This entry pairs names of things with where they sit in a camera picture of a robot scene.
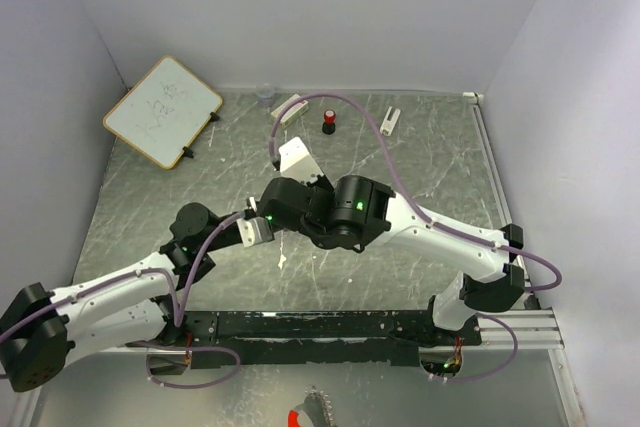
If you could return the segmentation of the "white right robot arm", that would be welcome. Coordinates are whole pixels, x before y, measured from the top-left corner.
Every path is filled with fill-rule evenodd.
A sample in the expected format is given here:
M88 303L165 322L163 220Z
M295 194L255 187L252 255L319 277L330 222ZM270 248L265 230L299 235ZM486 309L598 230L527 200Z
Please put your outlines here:
M276 178L258 201L257 214L320 249L405 247L456 268L424 321L435 344L448 343L476 312L510 310L525 290L524 271L512 263L504 231L456 222L451 234L438 227L437 216L426 221L426 210L415 212L401 194L366 177L345 176L333 190Z

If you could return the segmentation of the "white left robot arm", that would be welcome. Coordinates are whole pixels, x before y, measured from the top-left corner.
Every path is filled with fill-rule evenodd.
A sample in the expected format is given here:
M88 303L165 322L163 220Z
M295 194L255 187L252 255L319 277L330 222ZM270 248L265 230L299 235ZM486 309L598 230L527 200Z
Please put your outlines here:
M250 215L245 209L219 217L191 203L171 225L171 240L132 265L67 287L22 288L1 317L2 379L16 393L28 392L107 348L178 344L191 288L215 266L209 252L242 243Z

